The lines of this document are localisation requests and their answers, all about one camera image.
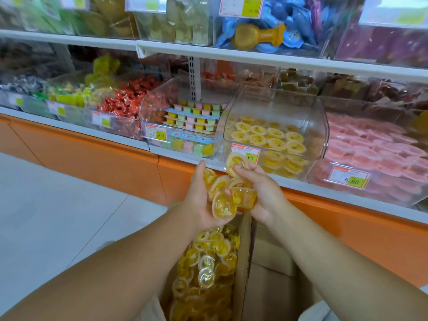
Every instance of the tile grout line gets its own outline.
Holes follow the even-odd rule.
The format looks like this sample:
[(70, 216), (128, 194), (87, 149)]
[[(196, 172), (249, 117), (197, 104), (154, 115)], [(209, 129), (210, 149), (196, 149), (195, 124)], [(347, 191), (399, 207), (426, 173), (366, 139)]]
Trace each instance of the tile grout line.
[(68, 267), (70, 267), (70, 265), (72, 264), (72, 262), (74, 261), (74, 259), (77, 258), (77, 256), (83, 251), (84, 248), (86, 248), (86, 246), (88, 245), (89, 242), (91, 242), (91, 240), (97, 235), (97, 233), (102, 229), (102, 227), (107, 223), (107, 221), (113, 216), (113, 214), (119, 209), (119, 207), (122, 206), (122, 204), (125, 202), (125, 200), (129, 197), (129, 194), (125, 197), (125, 199), (120, 203), (120, 205), (114, 210), (114, 212), (109, 216), (109, 218), (103, 223), (103, 225), (101, 225), (101, 227), (97, 230), (97, 232), (95, 232), (95, 234), (88, 240), (88, 242), (83, 246), (82, 249), (80, 249), (80, 251), (77, 253), (77, 255), (70, 261), (70, 263), (67, 265), (66, 269)]

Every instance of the person's left arm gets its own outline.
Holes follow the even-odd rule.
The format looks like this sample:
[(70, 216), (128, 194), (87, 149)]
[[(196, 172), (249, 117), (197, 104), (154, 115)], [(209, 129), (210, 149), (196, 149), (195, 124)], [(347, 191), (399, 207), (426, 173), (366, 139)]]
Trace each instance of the person's left arm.
[(0, 321), (132, 320), (151, 299), (187, 245), (224, 225), (207, 209), (205, 163), (185, 200), (163, 216), (65, 270), (25, 297)]

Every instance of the floor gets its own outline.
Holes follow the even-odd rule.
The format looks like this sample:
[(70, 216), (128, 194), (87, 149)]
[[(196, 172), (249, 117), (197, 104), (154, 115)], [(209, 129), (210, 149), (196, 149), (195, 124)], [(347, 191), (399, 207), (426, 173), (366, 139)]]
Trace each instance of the floor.
[(0, 315), (167, 208), (0, 153)]

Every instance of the price tag holder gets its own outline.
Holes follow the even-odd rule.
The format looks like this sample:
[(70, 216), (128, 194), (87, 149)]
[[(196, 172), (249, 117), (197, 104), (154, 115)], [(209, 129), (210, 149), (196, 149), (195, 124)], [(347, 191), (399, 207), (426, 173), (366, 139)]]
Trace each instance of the price tag holder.
[(97, 111), (92, 112), (92, 123), (94, 125), (111, 128), (110, 115), (103, 114)]
[(61, 0), (63, 9), (89, 10), (89, 0)]
[(146, 125), (145, 137), (147, 139), (153, 139), (153, 140), (166, 142), (166, 140), (167, 140), (167, 129), (165, 127), (147, 124)]
[(249, 146), (233, 143), (230, 153), (240, 153), (245, 156), (248, 161), (257, 163), (257, 161), (259, 160), (260, 149), (250, 148)]
[(167, 0), (125, 0), (127, 12), (167, 12)]
[(264, 0), (221, 0), (220, 16), (236, 18), (260, 18)]
[(64, 104), (56, 102), (56, 101), (47, 101), (47, 108), (51, 113), (54, 115), (60, 115), (66, 117), (66, 109), (64, 107)]
[(341, 183), (346, 186), (364, 189), (370, 180), (370, 173), (335, 165), (331, 169), (328, 180), (334, 183)]
[(18, 95), (16, 93), (9, 93), (8, 100), (11, 106), (22, 106), (24, 104), (22, 95)]

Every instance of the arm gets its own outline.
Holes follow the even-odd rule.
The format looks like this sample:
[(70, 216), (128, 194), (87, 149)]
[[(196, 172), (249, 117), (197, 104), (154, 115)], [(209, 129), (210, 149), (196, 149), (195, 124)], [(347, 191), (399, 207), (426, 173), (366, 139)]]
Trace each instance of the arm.
[(259, 166), (236, 167), (257, 190), (252, 215), (264, 222), (341, 321), (426, 320), (428, 296), (345, 246), (290, 204)]
[(224, 225), (206, 208), (205, 163), (186, 199), (128, 237), (65, 270), (6, 312), (1, 321), (132, 320), (151, 299), (186, 246)]

